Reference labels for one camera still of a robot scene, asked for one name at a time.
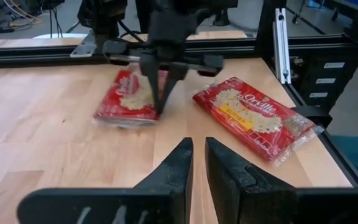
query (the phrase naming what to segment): red packaging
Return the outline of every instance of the red packaging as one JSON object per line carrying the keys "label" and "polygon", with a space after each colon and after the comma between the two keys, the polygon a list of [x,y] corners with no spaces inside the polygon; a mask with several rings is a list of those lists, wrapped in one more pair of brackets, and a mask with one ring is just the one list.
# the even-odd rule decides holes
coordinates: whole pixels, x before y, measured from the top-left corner
{"label": "red packaging", "polygon": [[236,77],[197,92],[193,99],[265,160],[282,162],[322,131],[313,122]]}
{"label": "red packaging", "polygon": [[[163,86],[167,73],[160,71],[159,75],[159,85]],[[94,118],[124,128],[154,124],[159,116],[153,103],[147,77],[121,70],[98,106]]]}

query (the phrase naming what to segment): metal frame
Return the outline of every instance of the metal frame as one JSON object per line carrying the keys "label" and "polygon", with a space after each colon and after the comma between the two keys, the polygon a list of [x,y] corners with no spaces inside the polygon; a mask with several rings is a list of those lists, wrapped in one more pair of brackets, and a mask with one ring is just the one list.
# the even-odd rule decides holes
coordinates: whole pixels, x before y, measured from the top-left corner
{"label": "metal frame", "polygon": [[[272,70],[273,74],[276,74],[273,61],[273,22],[275,20],[275,9],[284,9],[285,5],[285,1],[265,0],[256,39],[191,40],[186,43],[185,55],[197,57],[204,54],[219,54],[225,58],[261,57]],[[104,56],[97,53],[92,57],[86,58],[71,57],[70,54],[76,47],[76,45],[66,45],[58,47],[0,49],[0,68],[107,63]],[[289,56],[308,54],[354,54],[358,52],[358,43],[344,35],[291,37],[288,39],[288,51]],[[291,84],[283,84],[283,87],[296,105],[305,105],[305,102]],[[351,184],[358,187],[358,171],[332,143],[329,134],[325,132],[321,134],[319,138]]]}

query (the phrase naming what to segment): plastic packaging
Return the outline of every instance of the plastic packaging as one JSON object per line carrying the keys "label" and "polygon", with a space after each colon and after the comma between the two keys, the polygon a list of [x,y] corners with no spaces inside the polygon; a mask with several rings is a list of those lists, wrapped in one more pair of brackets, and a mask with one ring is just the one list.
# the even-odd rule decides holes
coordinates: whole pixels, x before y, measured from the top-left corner
{"label": "plastic packaging", "polygon": [[[99,104],[94,118],[120,128],[137,128],[155,124],[159,116],[154,110],[149,81],[133,65],[127,68],[128,70],[118,72]],[[161,84],[166,77],[167,73],[160,71]]]}
{"label": "plastic packaging", "polygon": [[323,128],[232,77],[193,99],[249,149],[278,166]]}

